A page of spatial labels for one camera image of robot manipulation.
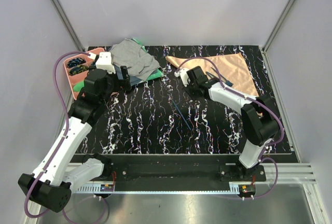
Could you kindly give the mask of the blue plastic spoon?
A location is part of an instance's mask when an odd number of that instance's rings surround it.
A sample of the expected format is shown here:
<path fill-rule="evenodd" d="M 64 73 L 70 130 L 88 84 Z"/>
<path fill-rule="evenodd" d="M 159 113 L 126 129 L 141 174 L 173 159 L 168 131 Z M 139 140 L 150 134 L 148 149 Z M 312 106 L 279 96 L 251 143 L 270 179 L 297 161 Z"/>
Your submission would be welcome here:
<path fill-rule="evenodd" d="M 213 67 L 211 67 L 211 69 L 217 73 L 217 70 Z M 222 74 L 220 74 L 221 78 L 225 81 L 225 84 L 229 87 L 232 87 L 233 86 L 233 83 L 231 81 L 229 81 L 228 79 L 226 79 Z"/>

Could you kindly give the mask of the peach satin napkin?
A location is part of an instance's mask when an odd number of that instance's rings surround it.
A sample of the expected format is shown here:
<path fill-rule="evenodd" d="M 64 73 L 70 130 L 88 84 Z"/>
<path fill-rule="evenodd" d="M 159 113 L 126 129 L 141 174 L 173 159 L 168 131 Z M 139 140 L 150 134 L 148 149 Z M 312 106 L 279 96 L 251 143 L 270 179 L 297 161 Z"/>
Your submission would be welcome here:
<path fill-rule="evenodd" d="M 204 72 L 209 72 L 215 76 L 211 67 L 218 68 L 220 74 L 233 83 L 233 88 L 248 95 L 258 96 L 254 81 L 249 72 L 245 59 L 240 53 L 229 55 L 218 55 L 206 57 L 205 59 L 192 59 L 182 64 L 185 59 L 167 56 L 166 60 L 175 67 L 194 68 L 200 66 Z"/>

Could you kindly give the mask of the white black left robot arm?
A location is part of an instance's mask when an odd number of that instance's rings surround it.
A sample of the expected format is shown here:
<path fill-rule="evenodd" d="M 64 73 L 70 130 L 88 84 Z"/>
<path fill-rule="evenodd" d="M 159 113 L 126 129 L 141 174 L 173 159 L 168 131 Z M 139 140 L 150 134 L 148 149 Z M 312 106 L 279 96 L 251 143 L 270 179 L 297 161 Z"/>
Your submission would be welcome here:
<path fill-rule="evenodd" d="M 106 110 L 106 100 L 112 93 L 130 90 L 130 76 L 126 66 L 117 74 L 94 67 L 84 79 L 84 87 L 66 113 L 63 130 L 48 154 L 31 173 L 23 173 L 18 185 L 24 192 L 25 202 L 32 201 L 47 210 L 58 213 L 69 202 L 72 192 L 88 181 L 107 180 L 112 175 L 112 161 L 100 154 L 90 155 L 84 162 L 66 172 L 66 168 L 83 138 L 92 130 Z"/>

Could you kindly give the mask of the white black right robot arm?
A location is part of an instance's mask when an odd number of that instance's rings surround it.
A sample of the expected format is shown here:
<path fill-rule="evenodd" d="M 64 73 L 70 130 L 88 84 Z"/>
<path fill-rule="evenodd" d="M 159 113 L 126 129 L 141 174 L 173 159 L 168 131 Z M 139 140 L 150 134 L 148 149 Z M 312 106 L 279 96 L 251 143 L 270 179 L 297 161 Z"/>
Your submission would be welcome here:
<path fill-rule="evenodd" d="M 199 66 L 182 68 L 175 76 L 181 79 L 184 90 L 193 100 L 203 97 L 221 103 L 241 116 L 246 143 L 239 156 L 240 165 L 235 170 L 238 179 L 248 180 L 254 175 L 253 167 L 260 162 L 265 145 L 283 130 L 280 119 L 272 111 L 271 98 L 246 95 L 217 78 L 209 79 Z"/>

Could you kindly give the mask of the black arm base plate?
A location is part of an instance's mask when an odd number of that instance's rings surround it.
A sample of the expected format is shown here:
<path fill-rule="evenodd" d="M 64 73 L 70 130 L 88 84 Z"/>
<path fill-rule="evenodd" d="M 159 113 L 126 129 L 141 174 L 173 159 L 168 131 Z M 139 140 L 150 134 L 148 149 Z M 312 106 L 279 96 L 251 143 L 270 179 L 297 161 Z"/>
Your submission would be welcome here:
<path fill-rule="evenodd" d="M 239 174 L 237 155 L 107 155 L 115 176 L 94 178 L 92 182 L 115 185 L 209 185 L 266 182 L 262 165 Z"/>

